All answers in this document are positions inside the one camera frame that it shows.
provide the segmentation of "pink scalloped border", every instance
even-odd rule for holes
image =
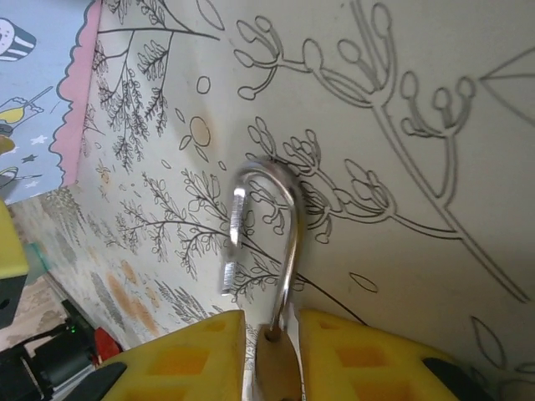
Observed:
[[[79,31],[77,45],[72,51],[73,61],[58,86],[59,96],[71,102],[71,110],[64,116],[64,124],[56,130],[54,142],[50,145],[50,150],[61,157],[58,167],[64,172],[62,186],[76,181],[100,7],[101,1],[96,0],[88,8],[86,23]]]

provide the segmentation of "floral wallpaper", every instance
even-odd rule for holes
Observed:
[[[262,180],[233,297],[217,285],[227,182],[268,156],[305,194],[296,313],[433,345],[497,399],[532,399],[535,11],[477,4],[104,1],[78,183],[15,205],[19,224],[126,346],[245,309],[250,370],[288,231]]]

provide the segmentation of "black device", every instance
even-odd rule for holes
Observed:
[[[63,324],[0,352],[0,401],[48,401],[54,388],[91,364],[94,329],[69,301]],[[52,337],[30,357],[26,344]]]

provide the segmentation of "yellow plastic block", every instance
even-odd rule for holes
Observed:
[[[240,401],[245,315],[220,313],[104,365],[115,362],[127,369],[103,401]]]
[[[299,342],[308,401],[457,401],[422,362],[453,362],[434,348],[311,310]]]
[[[28,274],[28,262],[8,208],[0,199],[0,279]]]

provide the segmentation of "metal hook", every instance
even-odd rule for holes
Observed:
[[[272,182],[288,203],[290,211],[290,230],[286,245],[286,256],[278,280],[277,295],[273,306],[270,322],[269,339],[277,341],[284,330],[283,314],[295,278],[295,265],[301,251],[305,232],[305,209],[299,183],[292,171],[271,160],[258,159],[244,163],[232,179],[232,211],[230,221],[230,246],[223,261],[222,294],[231,292],[234,274],[237,269],[237,258],[242,244],[242,217],[247,206],[247,184],[254,177],[263,177]]]

